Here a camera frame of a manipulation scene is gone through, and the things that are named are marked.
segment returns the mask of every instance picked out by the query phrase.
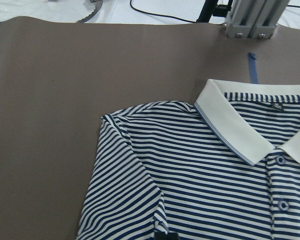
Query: striped sleeve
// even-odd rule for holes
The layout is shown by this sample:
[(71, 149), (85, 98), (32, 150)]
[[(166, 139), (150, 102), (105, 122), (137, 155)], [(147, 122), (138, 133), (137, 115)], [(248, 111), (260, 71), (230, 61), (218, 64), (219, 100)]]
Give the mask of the striped sleeve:
[(111, 115), (102, 117), (77, 240), (148, 240), (168, 232), (164, 195)]

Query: white collar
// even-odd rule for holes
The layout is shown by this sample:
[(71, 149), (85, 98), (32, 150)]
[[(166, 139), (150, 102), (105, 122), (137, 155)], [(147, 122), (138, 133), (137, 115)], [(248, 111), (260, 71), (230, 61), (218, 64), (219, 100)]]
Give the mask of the white collar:
[[(276, 147), (255, 131), (231, 106), (225, 93), (254, 95), (300, 95), (300, 85), (260, 85), (209, 79), (195, 102), (206, 123), (238, 157), (253, 166)], [(300, 130), (279, 146), (300, 163)]]

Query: screw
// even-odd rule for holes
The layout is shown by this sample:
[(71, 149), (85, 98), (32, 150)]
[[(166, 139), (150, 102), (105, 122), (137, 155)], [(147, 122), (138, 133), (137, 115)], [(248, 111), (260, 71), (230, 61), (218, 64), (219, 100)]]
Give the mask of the screw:
[(243, 35), (244, 35), (244, 34), (243, 34), (242, 32), (237, 32), (237, 33), (235, 34), (235, 38), (236, 38), (236, 39), (239, 39), (239, 38), (241, 38)]
[(266, 37), (265, 33), (259, 33), (257, 36), (258, 39), (264, 39), (265, 37)]

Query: metal bracket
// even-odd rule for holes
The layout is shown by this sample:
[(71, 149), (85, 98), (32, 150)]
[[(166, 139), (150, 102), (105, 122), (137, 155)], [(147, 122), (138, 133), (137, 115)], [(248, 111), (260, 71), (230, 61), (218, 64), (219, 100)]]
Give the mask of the metal bracket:
[(234, 0), (225, 21), (229, 38), (269, 39), (289, 0)]

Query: brown table surface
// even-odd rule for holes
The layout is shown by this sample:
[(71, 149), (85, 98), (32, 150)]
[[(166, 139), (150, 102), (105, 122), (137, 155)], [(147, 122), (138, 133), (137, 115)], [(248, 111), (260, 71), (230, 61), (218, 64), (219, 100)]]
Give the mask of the brown table surface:
[(219, 25), (0, 25), (0, 240), (76, 235), (101, 116), (161, 100), (193, 103), (206, 80), (300, 84), (300, 30), (228, 39)]

